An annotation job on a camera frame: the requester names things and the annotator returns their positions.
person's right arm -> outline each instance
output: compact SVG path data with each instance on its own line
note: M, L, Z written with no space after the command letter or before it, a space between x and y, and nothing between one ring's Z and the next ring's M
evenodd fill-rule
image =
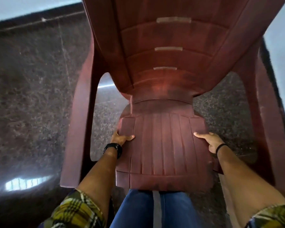
M217 134L195 132L194 135L209 143L211 153L215 153L217 147L224 143ZM219 149L218 159L241 227L258 211L272 205L285 205L284 196L251 170L228 146Z

bracelet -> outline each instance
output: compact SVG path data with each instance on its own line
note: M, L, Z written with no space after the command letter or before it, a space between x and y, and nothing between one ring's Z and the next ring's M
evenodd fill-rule
M220 144L218 147L217 147L217 149L216 149L216 155L218 154L218 151L220 150L220 148L222 147L222 146L228 146L226 143L223 143L223 144Z

person's left hand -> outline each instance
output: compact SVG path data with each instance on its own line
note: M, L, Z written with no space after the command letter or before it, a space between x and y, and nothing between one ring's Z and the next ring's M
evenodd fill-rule
M114 134L112 135L111 143L117 143L122 146L125 143L125 141L131 141L133 138L135 138L134 135L120 136L118 135L117 131L115 131Z

jeans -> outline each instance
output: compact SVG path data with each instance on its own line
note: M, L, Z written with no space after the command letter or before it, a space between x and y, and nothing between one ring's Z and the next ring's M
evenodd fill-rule
M162 228L198 228L200 219L190 198L183 192L160 192ZM152 191L131 189L120 206L110 228L152 228Z

dark granite floor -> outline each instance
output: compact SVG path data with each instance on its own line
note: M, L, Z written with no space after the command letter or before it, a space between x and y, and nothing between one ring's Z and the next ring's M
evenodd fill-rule
M84 14L0 33L0 225L36 226L68 193L59 187L78 71L89 48ZM99 84L91 137L97 160L127 104L105 74ZM210 131L237 153L255 152L243 85L229 74L194 99ZM113 190L117 211L125 193ZM226 227L218 178L206 194L190 195L206 227Z

